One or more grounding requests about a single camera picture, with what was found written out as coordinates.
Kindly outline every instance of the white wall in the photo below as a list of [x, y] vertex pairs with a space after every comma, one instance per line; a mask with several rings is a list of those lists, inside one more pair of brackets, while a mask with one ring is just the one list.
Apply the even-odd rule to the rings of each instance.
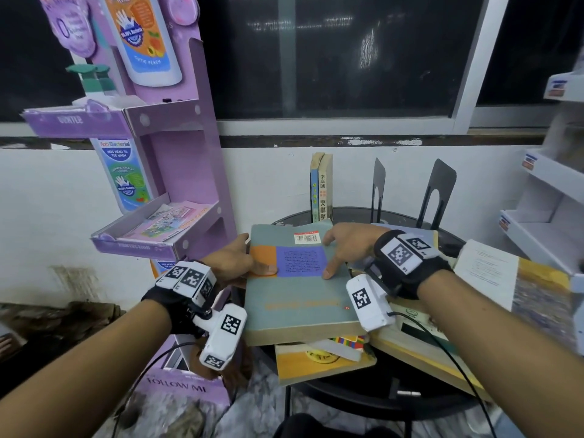
[[[373, 163], [387, 169], [383, 208], [417, 217], [436, 158], [457, 171], [442, 228], [507, 246], [498, 211], [514, 208], [525, 147], [353, 147], [334, 154], [336, 206], [370, 206]], [[235, 220], [252, 224], [306, 210], [315, 148], [224, 149]], [[118, 218], [93, 151], [0, 149], [0, 301], [64, 305], [73, 299], [130, 308], [152, 283], [148, 260], [98, 253], [89, 235]], [[430, 200], [427, 219], [436, 209]]]

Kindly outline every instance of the yellow circular logo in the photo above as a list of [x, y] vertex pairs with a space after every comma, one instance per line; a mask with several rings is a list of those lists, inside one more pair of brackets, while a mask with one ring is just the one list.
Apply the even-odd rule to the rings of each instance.
[[324, 350], [308, 350], [306, 356], [320, 364], [331, 364], [339, 359], [338, 355], [325, 352]]

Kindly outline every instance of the barcode sticker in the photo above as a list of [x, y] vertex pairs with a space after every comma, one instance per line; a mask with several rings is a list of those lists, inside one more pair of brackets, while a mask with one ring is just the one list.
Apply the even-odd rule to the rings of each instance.
[[318, 231], [294, 234], [295, 244], [321, 244], [321, 235]]

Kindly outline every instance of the black metal bookend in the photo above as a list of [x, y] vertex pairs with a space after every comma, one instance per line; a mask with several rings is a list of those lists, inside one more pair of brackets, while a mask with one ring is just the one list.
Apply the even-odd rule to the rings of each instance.
[[434, 215], [434, 220], [432, 221], [430, 229], [433, 231], [438, 230], [440, 222], [442, 221], [442, 215], [444, 215], [446, 205], [448, 204], [455, 183], [456, 171], [441, 159], [436, 159], [434, 162], [434, 168], [430, 174], [430, 180], [428, 181], [426, 194], [424, 195], [424, 200], [422, 201], [420, 216], [416, 222], [417, 228], [422, 227], [424, 216], [426, 215], [426, 209], [428, 207], [428, 201], [430, 201], [430, 196], [432, 195], [432, 192], [437, 190], [439, 194], [438, 208], [436, 209], [436, 214]]
[[383, 201], [383, 189], [385, 187], [385, 168], [379, 161], [379, 158], [375, 159], [375, 167], [373, 168], [373, 192], [371, 193], [371, 220], [373, 222], [373, 211], [375, 209], [375, 188], [377, 188], [379, 194], [379, 201], [377, 204], [377, 217], [376, 222], [381, 222], [381, 202]]

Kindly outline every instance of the forearm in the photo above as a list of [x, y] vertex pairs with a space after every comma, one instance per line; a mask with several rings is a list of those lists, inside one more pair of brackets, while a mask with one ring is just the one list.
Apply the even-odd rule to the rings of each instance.
[[162, 305], [140, 302], [5, 396], [3, 438], [92, 436], [170, 331]]
[[584, 431], [581, 357], [452, 272], [434, 273], [418, 295], [464, 362], [527, 437], [570, 437]]

